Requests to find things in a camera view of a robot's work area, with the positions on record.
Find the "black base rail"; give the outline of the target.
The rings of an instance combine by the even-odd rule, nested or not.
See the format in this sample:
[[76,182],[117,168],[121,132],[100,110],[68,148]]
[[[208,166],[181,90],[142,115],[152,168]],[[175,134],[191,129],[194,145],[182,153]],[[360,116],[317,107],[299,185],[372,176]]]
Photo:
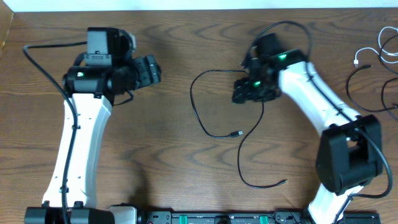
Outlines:
[[311,224],[315,221],[308,212],[278,209],[274,212],[175,212],[173,210],[149,210],[131,204],[113,205],[109,211],[116,223],[142,224]]

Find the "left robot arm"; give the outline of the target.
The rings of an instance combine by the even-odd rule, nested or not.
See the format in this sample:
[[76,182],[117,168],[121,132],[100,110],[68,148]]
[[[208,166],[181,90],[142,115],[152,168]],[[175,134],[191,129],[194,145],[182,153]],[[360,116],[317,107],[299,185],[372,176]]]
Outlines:
[[136,39],[122,29],[90,27],[87,50],[56,87],[64,99],[64,123],[54,172],[39,207],[26,223],[145,223],[146,213],[128,203],[97,207],[96,176],[104,130],[115,97],[161,80],[153,55],[133,58]]

